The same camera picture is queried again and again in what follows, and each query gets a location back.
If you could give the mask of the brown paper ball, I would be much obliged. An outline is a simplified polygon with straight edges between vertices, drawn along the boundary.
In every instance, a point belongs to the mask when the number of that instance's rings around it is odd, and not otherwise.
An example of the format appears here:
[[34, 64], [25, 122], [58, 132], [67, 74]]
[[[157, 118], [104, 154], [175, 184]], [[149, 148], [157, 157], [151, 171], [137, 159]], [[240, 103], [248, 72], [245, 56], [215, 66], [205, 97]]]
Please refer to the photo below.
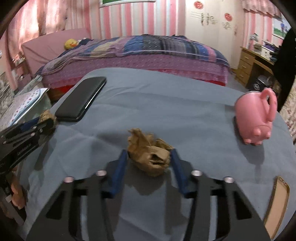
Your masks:
[[139, 128], [132, 128], [128, 132], [127, 151], [133, 164], [151, 177], [164, 174], [170, 165], [173, 147], [151, 133], [143, 133]]

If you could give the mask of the polka dot bag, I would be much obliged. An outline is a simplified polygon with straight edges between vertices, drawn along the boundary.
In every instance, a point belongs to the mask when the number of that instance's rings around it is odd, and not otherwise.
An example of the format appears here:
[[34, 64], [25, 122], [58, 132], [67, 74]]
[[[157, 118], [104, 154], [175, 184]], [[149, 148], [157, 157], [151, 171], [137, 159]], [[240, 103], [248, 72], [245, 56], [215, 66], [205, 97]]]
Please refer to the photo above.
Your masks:
[[16, 96], [8, 109], [1, 114], [1, 131], [20, 122], [45, 97], [48, 90], [39, 88]]

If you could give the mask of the black phone wallet case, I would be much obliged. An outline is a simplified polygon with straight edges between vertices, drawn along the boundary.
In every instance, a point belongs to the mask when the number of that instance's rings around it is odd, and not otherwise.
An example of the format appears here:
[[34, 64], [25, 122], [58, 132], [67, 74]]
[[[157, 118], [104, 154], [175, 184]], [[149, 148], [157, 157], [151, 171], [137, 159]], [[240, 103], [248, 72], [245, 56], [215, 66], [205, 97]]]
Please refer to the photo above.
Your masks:
[[106, 85], [106, 77], [91, 77], [83, 80], [68, 95], [55, 112], [58, 121], [77, 122]]

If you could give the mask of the brown phone case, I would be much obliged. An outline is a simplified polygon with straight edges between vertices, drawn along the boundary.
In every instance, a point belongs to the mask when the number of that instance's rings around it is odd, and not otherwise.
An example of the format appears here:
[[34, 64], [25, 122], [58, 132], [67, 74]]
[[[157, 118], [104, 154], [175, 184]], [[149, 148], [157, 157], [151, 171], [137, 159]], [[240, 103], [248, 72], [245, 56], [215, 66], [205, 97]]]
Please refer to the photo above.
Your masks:
[[265, 229], [267, 230], [271, 240], [275, 238], [283, 221], [289, 196], [289, 185], [282, 177], [276, 176], [268, 208], [263, 220]]

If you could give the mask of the bed with striped quilt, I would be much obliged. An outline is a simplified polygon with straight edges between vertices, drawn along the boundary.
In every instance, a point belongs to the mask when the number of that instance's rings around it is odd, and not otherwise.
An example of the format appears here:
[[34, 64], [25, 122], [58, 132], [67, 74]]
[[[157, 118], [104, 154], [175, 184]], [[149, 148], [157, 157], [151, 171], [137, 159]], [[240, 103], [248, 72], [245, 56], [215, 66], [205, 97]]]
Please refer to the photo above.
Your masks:
[[[65, 50], [69, 39], [78, 46]], [[225, 86], [230, 72], [218, 50], [184, 36], [137, 35], [90, 39], [86, 29], [56, 32], [22, 44], [33, 76], [43, 85], [67, 91], [87, 73], [101, 68], [133, 68], [170, 73]]]

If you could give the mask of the yellow duck plush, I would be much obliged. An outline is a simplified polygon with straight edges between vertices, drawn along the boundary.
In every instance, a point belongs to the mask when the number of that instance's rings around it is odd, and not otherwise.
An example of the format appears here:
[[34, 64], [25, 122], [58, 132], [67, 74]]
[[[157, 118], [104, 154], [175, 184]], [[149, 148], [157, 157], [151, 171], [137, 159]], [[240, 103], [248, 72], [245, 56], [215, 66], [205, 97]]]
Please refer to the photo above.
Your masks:
[[75, 39], [69, 39], [65, 42], [64, 48], [65, 50], [70, 50], [76, 46], [78, 46], [79, 42]]

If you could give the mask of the pink rabbit piggy bank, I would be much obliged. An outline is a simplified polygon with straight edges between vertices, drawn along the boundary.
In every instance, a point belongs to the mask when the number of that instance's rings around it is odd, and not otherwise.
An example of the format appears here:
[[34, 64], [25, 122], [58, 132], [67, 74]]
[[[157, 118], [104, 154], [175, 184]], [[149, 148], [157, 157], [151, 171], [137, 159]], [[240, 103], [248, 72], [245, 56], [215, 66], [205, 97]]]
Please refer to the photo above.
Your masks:
[[261, 145], [271, 137], [278, 108], [276, 94], [271, 88], [243, 94], [234, 108], [236, 125], [244, 144]]

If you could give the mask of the grey blue tablecloth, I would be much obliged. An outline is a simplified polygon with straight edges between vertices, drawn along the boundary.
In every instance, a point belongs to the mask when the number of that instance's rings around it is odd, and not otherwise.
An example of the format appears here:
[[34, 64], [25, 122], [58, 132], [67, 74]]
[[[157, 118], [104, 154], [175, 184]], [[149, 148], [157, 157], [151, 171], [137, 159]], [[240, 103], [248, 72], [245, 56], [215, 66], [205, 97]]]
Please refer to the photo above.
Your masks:
[[[77, 123], [60, 123], [53, 136], [22, 162], [26, 239], [39, 212], [63, 179], [82, 179], [103, 169], [126, 149], [128, 130], [153, 133], [207, 176], [231, 176], [264, 219], [276, 176], [290, 186], [277, 235], [295, 212], [295, 148], [287, 124], [276, 114], [272, 136], [260, 146], [244, 145], [234, 126], [234, 103], [242, 92], [166, 73], [104, 68], [82, 80], [107, 83]], [[121, 193], [107, 199], [115, 240], [182, 240], [191, 207], [177, 190], [173, 171], [151, 178], [130, 162]]]

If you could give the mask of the black box under desk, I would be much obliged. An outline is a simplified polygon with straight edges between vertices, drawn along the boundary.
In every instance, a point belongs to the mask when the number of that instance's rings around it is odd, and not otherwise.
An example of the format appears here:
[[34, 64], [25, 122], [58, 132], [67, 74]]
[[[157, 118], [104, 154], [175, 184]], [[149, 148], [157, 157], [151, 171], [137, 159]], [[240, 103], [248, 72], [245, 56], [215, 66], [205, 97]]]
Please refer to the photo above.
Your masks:
[[254, 79], [250, 84], [251, 91], [259, 91], [261, 92], [265, 88], [270, 88], [273, 84], [273, 77], [272, 76], [264, 76], [259, 75], [256, 79]]

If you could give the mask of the wooden desk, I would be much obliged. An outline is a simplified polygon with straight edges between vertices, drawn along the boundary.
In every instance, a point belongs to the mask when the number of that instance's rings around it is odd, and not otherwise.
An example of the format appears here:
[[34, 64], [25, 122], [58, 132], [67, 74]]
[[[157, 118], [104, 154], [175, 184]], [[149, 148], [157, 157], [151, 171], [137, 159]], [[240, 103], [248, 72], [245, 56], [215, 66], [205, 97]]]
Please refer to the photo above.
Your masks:
[[241, 47], [240, 60], [236, 71], [235, 79], [246, 89], [250, 90], [251, 82], [259, 75], [273, 77], [273, 88], [276, 78], [273, 75], [274, 63], [251, 50]]

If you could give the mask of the desk lamp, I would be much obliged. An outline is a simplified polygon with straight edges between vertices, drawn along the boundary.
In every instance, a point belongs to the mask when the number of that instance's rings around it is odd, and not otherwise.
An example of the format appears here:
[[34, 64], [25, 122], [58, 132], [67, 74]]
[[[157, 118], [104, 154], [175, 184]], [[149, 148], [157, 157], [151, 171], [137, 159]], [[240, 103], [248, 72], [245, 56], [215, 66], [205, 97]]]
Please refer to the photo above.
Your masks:
[[258, 35], [256, 33], [253, 33], [249, 37], [248, 49], [249, 50], [252, 50], [253, 49], [253, 45], [256, 44], [256, 43], [258, 43]]

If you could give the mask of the white wardrobe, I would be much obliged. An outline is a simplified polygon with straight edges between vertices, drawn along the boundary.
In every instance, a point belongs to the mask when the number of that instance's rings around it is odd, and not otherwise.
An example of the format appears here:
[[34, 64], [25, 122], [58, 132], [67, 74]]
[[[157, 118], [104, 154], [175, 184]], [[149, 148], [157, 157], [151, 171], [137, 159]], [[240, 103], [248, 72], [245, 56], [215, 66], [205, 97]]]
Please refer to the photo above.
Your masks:
[[243, 45], [244, 10], [241, 1], [185, 1], [185, 36], [220, 51], [236, 69]]

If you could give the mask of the small framed couple photo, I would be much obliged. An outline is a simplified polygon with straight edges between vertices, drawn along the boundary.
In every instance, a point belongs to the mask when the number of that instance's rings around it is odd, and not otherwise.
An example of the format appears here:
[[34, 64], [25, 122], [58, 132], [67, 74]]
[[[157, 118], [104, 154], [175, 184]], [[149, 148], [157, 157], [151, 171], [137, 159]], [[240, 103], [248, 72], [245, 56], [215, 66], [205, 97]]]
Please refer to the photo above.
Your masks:
[[274, 36], [284, 39], [290, 29], [291, 29], [291, 26], [284, 17], [281, 17], [280, 19], [273, 18], [273, 35]]

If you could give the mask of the pink window valance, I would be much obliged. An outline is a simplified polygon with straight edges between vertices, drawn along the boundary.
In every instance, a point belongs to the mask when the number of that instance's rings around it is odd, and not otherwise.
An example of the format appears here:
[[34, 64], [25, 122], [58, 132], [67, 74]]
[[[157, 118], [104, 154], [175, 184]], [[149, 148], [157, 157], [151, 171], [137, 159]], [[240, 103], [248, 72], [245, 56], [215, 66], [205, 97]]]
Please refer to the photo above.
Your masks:
[[241, 4], [246, 11], [281, 18], [280, 10], [269, 0], [241, 0]]

